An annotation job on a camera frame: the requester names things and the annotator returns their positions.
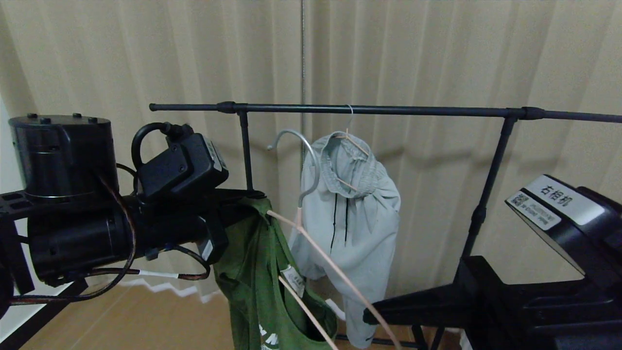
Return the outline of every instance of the wooden floor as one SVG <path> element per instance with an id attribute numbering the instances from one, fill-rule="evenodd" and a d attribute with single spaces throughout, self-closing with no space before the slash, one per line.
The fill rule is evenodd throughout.
<path id="1" fill-rule="evenodd" d="M 22 349 L 209 349 L 233 350 L 227 300 L 216 295 L 201 303 L 197 295 L 180 298 L 172 291 L 152 293 L 144 286 L 115 287 L 94 300 L 67 306 Z M 412 341 L 408 328 L 396 335 Z M 433 329 L 425 329 L 431 336 Z M 379 328 L 378 336 L 388 338 Z M 459 349 L 457 337 L 446 336 L 441 349 Z M 338 341 L 340 350 L 353 346 Z M 391 349 L 372 345 L 370 349 Z"/>

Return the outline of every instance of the green garment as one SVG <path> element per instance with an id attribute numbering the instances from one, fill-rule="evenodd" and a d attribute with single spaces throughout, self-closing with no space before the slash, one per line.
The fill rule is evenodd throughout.
<path id="1" fill-rule="evenodd" d="M 257 215 L 226 229 L 229 247 L 213 266 L 216 282 L 229 299 L 235 349 L 330 349 L 279 282 L 281 271 L 298 267 L 278 221 L 266 215 L 270 201 L 244 198 L 239 203 L 256 209 Z M 312 291 L 305 289 L 302 301 L 334 338 L 335 313 Z"/>

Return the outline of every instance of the clothes rack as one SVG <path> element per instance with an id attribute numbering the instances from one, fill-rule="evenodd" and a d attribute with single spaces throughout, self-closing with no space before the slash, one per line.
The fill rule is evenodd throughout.
<path id="1" fill-rule="evenodd" d="M 499 173 L 501 162 L 505 154 L 508 141 L 512 135 L 514 125 L 519 120 L 584 120 L 600 121 L 605 123 L 622 123 L 622 115 L 608 115 L 597 113 L 580 113 L 567 111 L 547 111 L 536 107 L 522 108 L 485 108 L 485 107 L 421 107 L 421 106 L 365 106 L 365 105 L 283 105 L 283 104 L 252 104 L 221 102 L 211 105 L 206 104 L 156 104 L 151 103 L 152 111 L 217 111 L 220 113 L 237 114 L 239 116 L 242 131 L 242 145 L 244 151 L 244 171 L 246 175 L 246 187 L 253 189 L 253 170 L 251 165 L 251 151 L 248 135 L 248 113 L 336 113 L 336 114 L 373 114 L 373 115 L 407 115 L 407 116 L 479 116 L 487 118 L 504 118 L 501 134 L 497 147 L 494 151 L 493 160 L 488 170 L 486 182 L 482 189 L 478 205 L 473 210 L 471 224 L 468 229 L 466 242 L 461 257 L 471 255 L 473 245 L 481 226 L 486 220 L 486 207 L 490 194 L 494 188 L 494 182 Z M 439 328 L 434 337 L 431 347 L 428 347 L 421 328 L 412 325 L 416 343 L 408 344 L 413 348 L 423 350 L 437 350 L 444 329 Z M 375 343 L 382 344 L 385 339 L 375 339 Z"/>

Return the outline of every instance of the white wall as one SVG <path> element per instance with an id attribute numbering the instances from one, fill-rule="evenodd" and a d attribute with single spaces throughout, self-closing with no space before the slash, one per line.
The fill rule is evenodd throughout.
<path id="1" fill-rule="evenodd" d="M 4 102 L 2 102 L 2 97 L 0 97 L 0 115 L 0 193 L 7 193 L 24 187 L 17 168 L 17 159 L 11 140 L 11 129 L 8 124 L 10 116 L 4 106 Z M 19 234 L 25 236 L 26 219 L 19 220 L 16 224 Z M 57 295 L 67 287 L 60 286 L 58 288 L 52 288 L 36 279 L 30 262 L 28 247 L 26 245 L 22 247 L 24 248 L 24 254 L 28 261 L 30 274 L 34 278 L 35 290 L 29 294 Z M 5 340 L 42 307 L 43 305 L 25 305 L 9 308 L 7 313 L 4 314 L 4 317 L 0 319 L 0 341 Z"/>

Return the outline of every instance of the curtain fold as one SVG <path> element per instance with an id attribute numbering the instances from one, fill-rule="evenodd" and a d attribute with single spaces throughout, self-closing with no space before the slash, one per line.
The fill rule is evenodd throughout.
<path id="1" fill-rule="evenodd" d="M 616 2 L 325 1 L 0 2 L 0 93 L 11 116 L 74 111 L 113 122 L 117 160 L 152 121 L 190 123 L 214 140 L 243 188 L 239 120 L 212 112 L 151 112 L 148 103 L 307 103 L 537 106 L 622 113 L 622 6 Z M 301 58 L 304 20 L 304 57 Z M 313 141 L 348 115 L 308 115 Z M 357 115 L 402 196 L 387 296 L 448 283 L 467 237 L 502 120 Z M 283 128 L 299 115 L 251 113 L 255 187 L 293 217 L 300 143 Z M 503 200 L 547 173 L 622 201 L 622 127 L 520 121 L 474 253 L 508 283 L 577 278 Z M 150 135 L 149 159 L 164 149 Z M 131 180 L 119 175 L 124 193 Z M 198 269 L 176 253 L 137 266 Z M 161 283 L 151 280 L 150 283 Z M 185 288 L 191 283 L 177 283 Z M 215 290 L 200 283 L 202 293 Z"/>

